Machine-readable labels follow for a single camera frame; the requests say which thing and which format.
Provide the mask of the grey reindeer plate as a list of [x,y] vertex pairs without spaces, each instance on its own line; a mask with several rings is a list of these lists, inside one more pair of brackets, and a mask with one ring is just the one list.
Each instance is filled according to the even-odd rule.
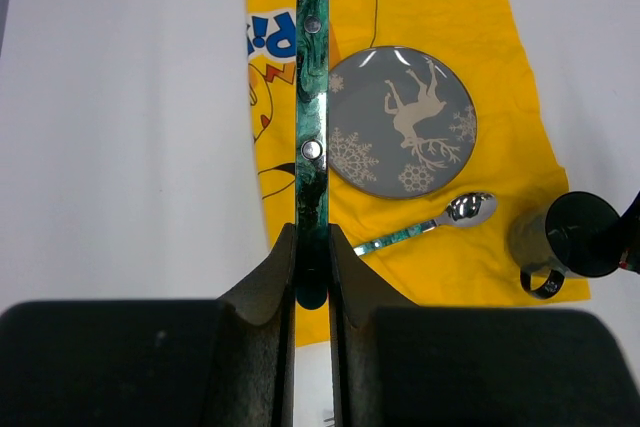
[[404,200],[443,188],[469,162],[476,130],[467,88],[419,50],[372,47],[329,73],[329,164],[369,195]]

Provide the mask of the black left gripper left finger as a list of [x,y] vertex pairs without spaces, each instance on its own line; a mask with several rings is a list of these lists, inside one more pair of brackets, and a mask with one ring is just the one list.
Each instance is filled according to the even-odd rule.
[[1,317],[5,426],[289,426],[295,229],[217,299],[48,300]]

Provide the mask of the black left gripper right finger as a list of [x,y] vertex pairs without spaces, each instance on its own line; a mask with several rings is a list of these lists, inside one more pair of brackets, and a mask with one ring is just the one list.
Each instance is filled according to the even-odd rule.
[[331,229],[339,426],[635,426],[618,343],[579,310],[420,307]]

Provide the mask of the knife with green handle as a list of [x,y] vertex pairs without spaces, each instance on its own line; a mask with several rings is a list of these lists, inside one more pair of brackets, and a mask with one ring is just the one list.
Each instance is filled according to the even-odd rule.
[[298,303],[315,310],[327,299],[329,0],[296,0],[296,159],[294,284]]

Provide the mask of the dark green mug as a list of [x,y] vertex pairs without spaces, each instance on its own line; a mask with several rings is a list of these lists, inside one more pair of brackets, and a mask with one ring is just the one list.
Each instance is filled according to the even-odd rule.
[[601,197],[575,191],[517,217],[507,234],[508,251],[530,296],[548,300],[567,279],[601,278],[618,268],[605,243],[621,216]]

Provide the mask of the yellow Pikachu cloth placemat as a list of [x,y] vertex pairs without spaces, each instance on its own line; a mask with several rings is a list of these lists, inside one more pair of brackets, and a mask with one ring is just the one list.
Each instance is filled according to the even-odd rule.
[[[247,0],[254,18],[286,45],[296,0]],[[330,61],[370,45],[398,42],[434,54],[470,91],[479,114],[473,156],[444,192],[387,201],[358,192],[333,173],[330,221],[358,244],[442,211],[469,190],[496,195],[497,212],[471,229],[438,228],[363,259],[411,300],[424,305],[525,306],[505,236],[515,217],[568,191],[540,116],[534,74],[509,0],[330,0]],[[249,55],[250,111],[258,179],[270,244],[294,220],[293,57],[255,48]]]

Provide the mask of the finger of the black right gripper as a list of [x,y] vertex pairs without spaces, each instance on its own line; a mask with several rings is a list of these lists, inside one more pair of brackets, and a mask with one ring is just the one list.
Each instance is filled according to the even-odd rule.
[[639,269],[639,209],[640,194],[637,194],[621,217],[622,253],[618,266],[624,270]]

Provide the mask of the spoon with green handle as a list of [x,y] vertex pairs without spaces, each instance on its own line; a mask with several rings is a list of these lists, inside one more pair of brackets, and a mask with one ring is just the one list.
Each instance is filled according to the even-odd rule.
[[444,211],[432,219],[383,235],[353,248],[358,257],[420,236],[438,227],[471,228],[488,220],[497,210],[497,197],[487,192],[469,192],[451,200]]

